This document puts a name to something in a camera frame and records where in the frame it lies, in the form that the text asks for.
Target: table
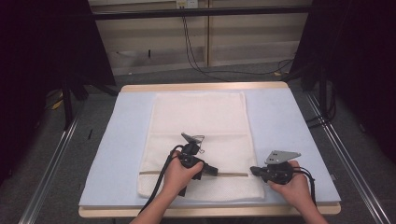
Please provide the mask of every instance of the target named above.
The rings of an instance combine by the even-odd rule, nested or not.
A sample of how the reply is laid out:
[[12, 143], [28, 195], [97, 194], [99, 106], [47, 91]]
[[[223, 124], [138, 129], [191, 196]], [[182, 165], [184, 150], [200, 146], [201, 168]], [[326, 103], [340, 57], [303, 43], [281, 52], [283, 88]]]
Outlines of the table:
[[[192, 84], [159, 84], [159, 85], [130, 85], [125, 86], [122, 88], [119, 97], [123, 97], [123, 94], [129, 93], [142, 93], [142, 94], [155, 94], [155, 92], [161, 91], [245, 91], [247, 93], [247, 107], [254, 107], [250, 109], [249, 113], [259, 112], [258, 110], [271, 107], [262, 106], [262, 104], [254, 104], [250, 105], [250, 103], [256, 103], [254, 101], [260, 100], [260, 102], [271, 101], [274, 97], [276, 98], [279, 96], [279, 99], [273, 99], [274, 102], [282, 102], [283, 106], [286, 106], [288, 109], [279, 108], [281, 106], [276, 106], [275, 109], [282, 109], [279, 110], [279, 116], [286, 116], [284, 118], [271, 118], [269, 122], [276, 122], [276, 125], [273, 124], [272, 127], [278, 126], [278, 129], [282, 129], [282, 127], [293, 127], [294, 123], [298, 126], [296, 137], [297, 138], [304, 138], [304, 141], [299, 142], [301, 143], [301, 147], [294, 146], [299, 150], [302, 151], [303, 156], [298, 158], [300, 164], [304, 164], [304, 167], [313, 173], [314, 178], [317, 180], [317, 201], [318, 201], [318, 210], [320, 213], [324, 215], [334, 215], [341, 211], [340, 206], [340, 198], [338, 193], [331, 181], [330, 175], [327, 172], [326, 167], [324, 166], [324, 162], [318, 154], [318, 149], [316, 148], [315, 143], [312, 140], [312, 136], [310, 135], [306, 125], [304, 125], [304, 119], [301, 115], [300, 110], [298, 109], [297, 104], [295, 103], [294, 98], [290, 92], [288, 85], [284, 82], [236, 82], [236, 83], [192, 83]], [[118, 111], [118, 103], [116, 103], [114, 113], [112, 119], [110, 120], [107, 130], [111, 130], [111, 123], [114, 123], [117, 118], [113, 118], [114, 115]], [[260, 166], [264, 166], [263, 161], [264, 158], [268, 155], [268, 153], [260, 152], [258, 150], [265, 147], [265, 144], [262, 142], [262, 138], [257, 137], [258, 130], [262, 130], [263, 134], [270, 134], [275, 133], [272, 130], [272, 127], [260, 127], [258, 129], [257, 125], [261, 125], [260, 122], [250, 122], [252, 136], [254, 139], [254, 146], [256, 147], [256, 156]], [[294, 142], [293, 135], [290, 133], [290, 137], [288, 131], [282, 131], [285, 137], [289, 138], [293, 145], [296, 145]], [[99, 151], [105, 150], [103, 145], [108, 145], [108, 142], [111, 139], [106, 138], [106, 133], [104, 139], [102, 140], [101, 146], [99, 146], [97, 157], [95, 158], [96, 161], [101, 160]], [[87, 180], [87, 186], [84, 189], [84, 193], [81, 197], [80, 207], [79, 207], [79, 214], [82, 217], [135, 217], [137, 216], [140, 208], [142, 207], [143, 203], [146, 199], [138, 199], [134, 200], [134, 204], [131, 204], [131, 201], [123, 201], [120, 200], [119, 202], [109, 202], [106, 204], [101, 204], [99, 199], [95, 198], [97, 202], [93, 202], [90, 204], [90, 197], [86, 197], [87, 194], [90, 194], [92, 190], [98, 190], [99, 188], [105, 187], [98, 187], [97, 185], [93, 185], [92, 182]], [[165, 217], [245, 217], [245, 216], [252, 216], [252, 217], [259, 217], [259, 216], [293, 216], [299, 215], [299, 213], [291, 206], [286, 204], [282, 201], [281, 196], [277, 195], [274, 192], [271, 192], [269, 188], [266, 189], [266, 198], [264, 202], [241, 202], [241, 203], [183, 203], [183, 202], [175, 202], [171, 205], [171, 207], [165, 212]]]

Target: folded towel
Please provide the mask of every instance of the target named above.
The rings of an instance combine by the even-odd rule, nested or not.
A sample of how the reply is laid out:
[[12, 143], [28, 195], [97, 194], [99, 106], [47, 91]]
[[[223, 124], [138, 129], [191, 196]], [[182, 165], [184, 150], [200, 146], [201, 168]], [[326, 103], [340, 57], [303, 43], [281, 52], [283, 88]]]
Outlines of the folded towel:
[[262, 181], [249, 171], [257, 162], [242, 92], [156, 95], [138, 177], [141, 196], [153, 191], [169, 151], [187, 144], [181, 133], [204, 135], [202, 153], [196, 157], [219, 169], [219, 176], [192, 180], [187, 199], [224, 202], [264, 197]]

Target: forearm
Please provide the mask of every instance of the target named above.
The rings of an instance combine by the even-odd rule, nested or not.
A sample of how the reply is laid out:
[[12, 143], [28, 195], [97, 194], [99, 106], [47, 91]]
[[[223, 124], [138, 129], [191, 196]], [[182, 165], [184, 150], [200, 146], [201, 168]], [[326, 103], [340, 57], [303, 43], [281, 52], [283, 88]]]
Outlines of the forearm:
[[306, 224], [327, 224], [328, 222], [319, 212], [317, 207], [311, 203], [305, 203], [301, 206], [296, 206], [296, 209], [303, 216]]
[[175, 199], [176, 196], [160, 192], [151, 204], [139, 214], [131, 224], [145, 223], [157, 224], [161, 222], [163, 214], [165, 213], [169, 204]]

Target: metal frame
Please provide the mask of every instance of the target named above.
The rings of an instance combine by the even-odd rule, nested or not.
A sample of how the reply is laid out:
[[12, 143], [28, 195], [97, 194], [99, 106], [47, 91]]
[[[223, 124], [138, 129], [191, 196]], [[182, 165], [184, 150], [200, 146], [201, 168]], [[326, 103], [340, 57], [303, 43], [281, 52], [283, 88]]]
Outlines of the metal frame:
[[323, 13], [337, 10], [335, 6], [283, 6], [283, 7], [222, 7], [222, 8], [189, 8], [147, 11], [96, 12], [91, 15], [70, 15], [68, 19], [77, 20], [124, 20], [150, 19], [170, 17], [201, 17], [201, 16], [231, 16], [254, 14], [289, 14], [289, 13]]
[[355, 185], [356, 189], [361, 195], [361, 198], [363, 199], [364, 203], [372, 214], [375, 223], [390, 224], [391, 222], [387, 214], [385, 213], [385, 210], [382, 208], [380, 201], [376, 198], [375, 194], [362, 176], [359, 168], [350, 157], [347, 148], [341, 141], [337, 132], [332, 127], [330, 122], [327, 122], [326, 119], [322, 116], [318, 99], [312, 92], [308, 92], [306, 94], [306, 97], [308, 99], [308, 102], [311, 104], [315, 114], [318, 116], [319, 121], [322, 123], [322, 128], [329, 137], [329, 140], [332, 142], [332, 146], [334, 147], [334, 150], [339, 156], [341, 162], [344, 164], [344, 167], [346, 168], [349, 177], [352, 179], [353, 184]]
[[64, 156], [64, 152], [69, 145], [69, 142], [73, 136], [74, 130], [77, 127], [79, 117], [82, 114], [82, 109], [84, 106], [84, 102], [79, 107], [75, 118], [72, 120], [70, 126], [67, 130], [64, 131], [58, 146], [53, 153], [53, 156], [49, 162], [46, 172], [43, 174], [40, 183], [38, 184], [37, 189], [35, 190], [35, 194], [31, 198], [27, 207], [25, 208], [21, 219], [20, 224], [33, 224], [38, 216], [38, 213], [41, 209], [41, 206], [46, 199], [48, 192], [50, 191], [50, 185], [55, 177], [56, 171], [58, 170], [59, 164], [61, 162], [62, 157]]

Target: electrical cable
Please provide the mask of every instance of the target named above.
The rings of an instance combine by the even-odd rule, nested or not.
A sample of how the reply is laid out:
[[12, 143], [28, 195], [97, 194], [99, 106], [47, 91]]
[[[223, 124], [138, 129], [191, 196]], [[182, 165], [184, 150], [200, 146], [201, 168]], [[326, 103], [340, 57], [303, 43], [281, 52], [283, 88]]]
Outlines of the electrical cable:
[[[251, 72], [241, 72], [241, 71], [227, 71], [227, 70], [216, 70], [216, 71], [204, 71], [202, 70], [202, 68], [200, 68], [195, 60], [194, 54], [192, 52], [192, 47], [191, 47], [191, 41], [190, 41], [190, 35], [189, 35], [189, 28], [187, 26], [187, 21], [185, 17], [182, 17], [183, 20], [183, 26], [184, 26], [184, 35], [185, 35], [185, 42], [186, 42], [186, 51], [187, 51], [187, 58], [189, 60], [189, 64], [191, 66], [191, 68], [193, 68], [195, 71], [200, 72], [201, 74], [203, 74], [204, 76], [207, 77], [211, 77], [214, 79], [218, 79], [221, 81], [226, 81], [229, 82], [229, 80], [223, 79], [223, 78], [219, 78], [219, 77], [212, 77], [208, 74], [210, 73], [236, 73], [236, 74], [245, 74], [245, 75], [253, 75], [253, 76], [263, 76], [263, 75], [269, 75], [269, 74], [273, 74], [275, 72], [281, 71], [282, 68], [288, 66], [291, 62], [294, 61], [294, 59], [286, 59], [286, 60], [282, 60], [280, 62], [278, 62], [278, 67], [276, 70], [273, 71], [269, 71], [269, 72], [264, 72], [264, 73], [251, 73]], [[192, 59], [194, 61], [195, 66], [192, 65], [191, 59], [190, 59], [190, 54], [189, 54], [189, 49], [191, 52], [191, 56]]]
[[317, 119], [321, 119], [322, 120], [319, 123], [316, 123], [316, 124], [308, 126], [308, 129], [312, 129], [312, 128], [316, 128], [316, 127], [322, 126], [324, 124], [327, 124], [327, 123], [331, 122], [334, 119], [335, 114], [336, 114], [336, 108], [337, 108], [336, 103], [335, 103], [335, 95], [336, 95], [336, 89], [335, 89], [334, 85], [332, 84], [332, 96], [331, 96], [331, 99], [330, 99], [329, 108], [326, 111], [326, 116], [318, 115], [318, 116], [316, 116], [316, 117], [314, 117], [312, 119], [307, 119], [305, 121], [306, 123], [315, 121]]
[[295, 169], [301, 169], [301, 170], [293, 170], [294, 173], [298, 173], [298, 174], [303, 174], [306, 175], [306, 177], [308, 177], [309, 179], [309, 184], [311, 187], [311, 198], [312, 198], [312, 202], [314, 202], [314, 205], [317, 205], [317, 199], [315, 196], [315, 179], [312, 177], [311, 173], [309, 173], [309, 171], [307, 169], [305, 169], [304, 167], [293, 167]]
[[165, 174], [166, 168], [168, 168], [169, 163], [172, 161], [172, 159], [176, 158], [176, 157], [173, 157], [173, 154], [178, 147], [183, 147], [183, 146], [177, 145], [169, 153], [169, 156], [166, 158], [165, 164], [163, 165], [163, 168], [161, 169], [160, 176], [158, 176], [157, 183], [155, 184], [154, 190], [152, 191], [151, 196], [148, 198], [148, 201], [146, 202], [146, 204], [140, 210], [139, 214], [141, 212], [143, 212], [143, 210], [145, 210], [149, 206], [149, 204], [154, 200], [155, 196], [157, 195], [158, 189], [160, 188], [161, 182], [163, 181], [163, 175]]
[[[337, 44], [337, 42], [338, 42], [338, 39], [340, 38], [340, 35], [341, 35], [341, 33], [342, 33], [342, 30], [343, 30], [343, 26], [344, 26], [344, 24], [345, 24], [345, 22], [346, 22], [346, 20], [347, 20], [348, 11], [350, 10], [351, 6], [352, 6], [352, 0], [349, 0], [348, 3], [347, 3], [347, 8], [346, 8], [346, 10], [345, 10], [345, 12], [344, 12], [344, 15], [342, 16], [341, 20], [339, 21], [339, 24], [336, 25], [336, 26], [333, 28], [333, 31], [331, 32], [331, 34], [335, 34], [335, 38], [333, 39], [333, 42], [330, 43], [332, 39], [329, 38], [329, 39], [327, 40], [327, 44], [324, 45], [324, 46], [330, 46], [330, 45], [332, 45], [332, 47], [331, 47], [331, 48], [329, 49], [329, 51], [327, 52], [327, 55], [325, 55], [325, 56], [319, 58], [319, 60], [322, 61], [322, 63], [324, 62], [326, 65], [328, 64], [328, 61], [331, 59], [331, 57], [332, 57], [332, 55], [333, 55], [335, 46], [336, 46], [336, 44]], [[327, 120], [325, 120], [324, 122], [321, 122], [321, 123], [318, 123], [318, 124], [309, 126], [309, 127], [308, 127], [309, 129], [315, 128], [315, 127], [318, 127], [318, 126], [321, 126], [322, 124], [326, 124], [326, 123], [330, 122], [330, 121], [335, 117], [335, 113], [336, 113], [336, 104], [335, 104], [335, 99], [333, 99], [333, 98], [335, 98], [334, 85], [332, 85], [332, 102], [331, 102], [331, 108], [333, 107], [333, 114], [332, 114], [331, 116], [327, 116], [328, 114], [330, 114], [330, 112], [329, 112], [329, 110], [326, 111], [326, 112], [327, 112], [327, 115], [326, 115], [326, 116], [329, 117], [329, 118], [328, 118]]]
[[[196, 60], [195, 60], [195, 56], [194, 53], [192, 52], [192, 46], [191, 46], [191, 42], [190, 42], [190, 36], [189, 36], [189, 28], [187, 27], [187, 22], [186, 22], [186, 18], [182, 17], [183, 20], [183, 25], [184, 25], [184, 38], [185, 38], [185, 42], [186, 42], [186, 51], [187, 51], [187, 59], [189, 60], [189, 64], [191, 66], [191, 68], [193, 68], [195, 71], [201, 73], [202, 75], [206, 76], [206, 77], [211, 77], [220, 81], [224, 81], [224, 82], [230, 82], [229, 80], [223, 79], [223, 78], [219, 78], [219, 77], [212, 77], [210, 75], [208, 75], [206, 72], [202, 71], [201, 68], [198, 66]], [[193, 61], [195, 63], [194, 67], [191, 63], [190, 60], [190, 54], [189, 54], [189, 46], [190, 46], [190, 52], [191, 52], [191, 56], [193, 58]]]

